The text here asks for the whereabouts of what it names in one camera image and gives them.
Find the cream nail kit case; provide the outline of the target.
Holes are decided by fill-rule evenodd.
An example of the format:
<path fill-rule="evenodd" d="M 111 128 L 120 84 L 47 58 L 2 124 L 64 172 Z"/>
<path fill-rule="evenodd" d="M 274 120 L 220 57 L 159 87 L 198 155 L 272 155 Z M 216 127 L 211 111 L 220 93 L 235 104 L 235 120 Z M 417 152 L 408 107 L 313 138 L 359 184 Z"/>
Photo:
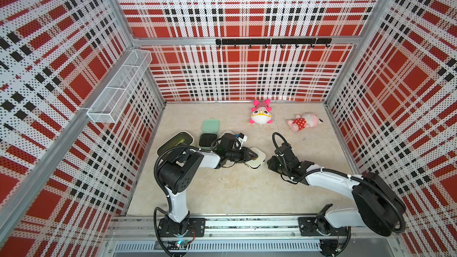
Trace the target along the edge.
<path fill-rule="evenodd" d="M 266 154 L 263 151 L 261 151 L 260 149 L 255 148 L 255 147 L 250 148 L 250 150 L 253 153 L 256 153 L 257 157 L 253 158 L 251 160 L 248 160 L 245 163 L 245 165 L 247 165 L 249 168 L 251 168 L 253 170 L 258 170 L 260 168 L 260 166 L 262 166 L 265 163 Z"/>

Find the green nail kit case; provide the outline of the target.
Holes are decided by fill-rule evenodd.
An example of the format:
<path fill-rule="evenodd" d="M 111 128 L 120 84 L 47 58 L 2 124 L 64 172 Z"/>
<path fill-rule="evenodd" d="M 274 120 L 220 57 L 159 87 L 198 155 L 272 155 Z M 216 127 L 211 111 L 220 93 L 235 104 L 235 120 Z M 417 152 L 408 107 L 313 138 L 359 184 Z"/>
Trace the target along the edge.
<path fill-rule="evenodd" d="M 202 149 L 209 149 L 211 144 L 219 138 L 220 121 L 216 119 L 204 120 L 202 133 L 199 137 L 198 146 Z"/>

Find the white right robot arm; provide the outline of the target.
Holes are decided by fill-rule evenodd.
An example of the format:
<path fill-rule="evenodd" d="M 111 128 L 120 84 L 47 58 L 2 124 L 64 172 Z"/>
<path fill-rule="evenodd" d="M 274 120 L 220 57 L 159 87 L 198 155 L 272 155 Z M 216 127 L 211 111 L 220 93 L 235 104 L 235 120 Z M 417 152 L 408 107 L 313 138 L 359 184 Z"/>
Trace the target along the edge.
<path fill-rule="evenodd" d="M 325 205 L 315 216 L 312 231 L 329 236 L 340 228 L 365 227 L 384 237 L 405 232 L 403 215 L 407 207 L 378 174 L 345 174 L 310 161 L 300 161 L 287 141 L 273 145 L 274 155 L 267 165 L 284 181 L 331 190 L 355 204 L 350 208 L 336 208 L 331 203 Z"/>

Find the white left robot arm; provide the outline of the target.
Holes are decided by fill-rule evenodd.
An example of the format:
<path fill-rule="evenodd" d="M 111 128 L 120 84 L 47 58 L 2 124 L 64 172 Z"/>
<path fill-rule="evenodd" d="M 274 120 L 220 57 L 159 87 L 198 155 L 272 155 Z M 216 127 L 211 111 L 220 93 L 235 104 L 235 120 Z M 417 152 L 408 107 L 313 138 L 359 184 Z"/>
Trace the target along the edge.
<path fill-rule="evenodd" d="M 160 237 L 202 237 L 206 219 L 192 218 L 186 191 L 200 168 L 220 169 L 259 161 L 258 154 L 243 145 L 244 134 L 225 133 L 211 142 L 208 149 L 179 144 L 162 153 L 154 165 L 154 179 L 167 198 L 168 210 L 155 226 Z"/>

